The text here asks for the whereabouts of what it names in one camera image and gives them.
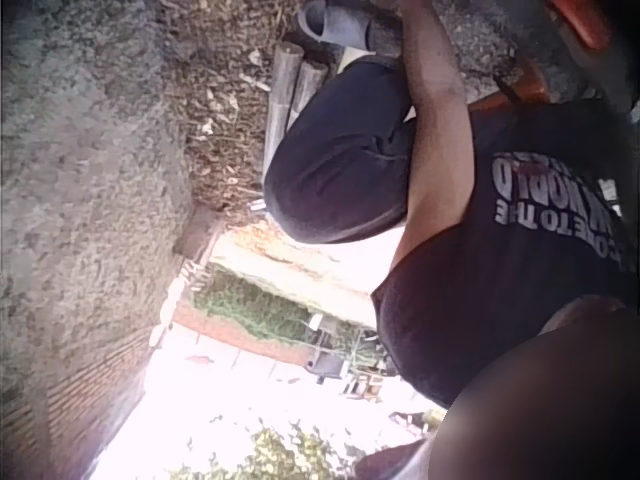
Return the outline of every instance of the foliage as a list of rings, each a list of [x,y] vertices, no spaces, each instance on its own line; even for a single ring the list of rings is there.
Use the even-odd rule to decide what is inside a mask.
[[[236,471],[228,472],[212,460],[211,471],[194,472],[183,466],[170,472],[170,480],[334,480],[327,458],[334,454],[330,445],[316,433],[293,426],[290,442],[271,428],[252,436],[254,451]]]
[[[316,332],[307,326],[311,313],[306,308],[220,267],[214,267],[211,285],[194,300],[207,315],[232,319],[256,338],[305,343],[316,338]]]
[[[222,267],[211,266],[210,273],[211,284],[194,299],[195,306],[207,315],[231,319],[259,339],[317,343],[319,333],[308,327],[311,312],[304,306],[273,295]],[[335,334],[321,346],[347,359],[360,330],[357,325],[339,321]],[[379,342],[361,341],[356,363],[373,366],[383,356]]]

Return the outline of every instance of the tree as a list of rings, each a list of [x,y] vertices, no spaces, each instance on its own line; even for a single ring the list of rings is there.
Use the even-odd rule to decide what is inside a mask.
[[[170,472],[170,480],[337,480],[345,478],[334,472],[328,458],[335,455],[318,432],[303,432],[292,425],[289,438],[272,428],[263,428],[252,436],[254,450],[234,472],[211,461],[211,471],[193,472],[183,466]]]

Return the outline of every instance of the leg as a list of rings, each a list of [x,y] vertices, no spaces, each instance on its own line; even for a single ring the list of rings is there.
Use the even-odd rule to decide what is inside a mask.
[[[404,219],[411,99],[403,75],[375,60],[354,62],[324,86],[276,150],[265,201],[298,241],[356,241]]]

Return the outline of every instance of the knee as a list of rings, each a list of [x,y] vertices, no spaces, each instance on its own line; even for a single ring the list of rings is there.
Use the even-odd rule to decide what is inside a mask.
[[[300,243],[322,243],[316,224],[320,212],[314,213],[317,202],[310,190],[277,168],[267,171],[263,190],[267,211],[287,235]]]

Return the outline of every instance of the green shrub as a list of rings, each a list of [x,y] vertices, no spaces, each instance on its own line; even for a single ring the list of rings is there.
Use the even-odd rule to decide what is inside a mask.
[[[306,308],[220,267],[213,268],[211,285],[194,300],[207,315],[234,320],[256,338],[305,343],[316,339],[316,332],[307,326],[311,313]]]

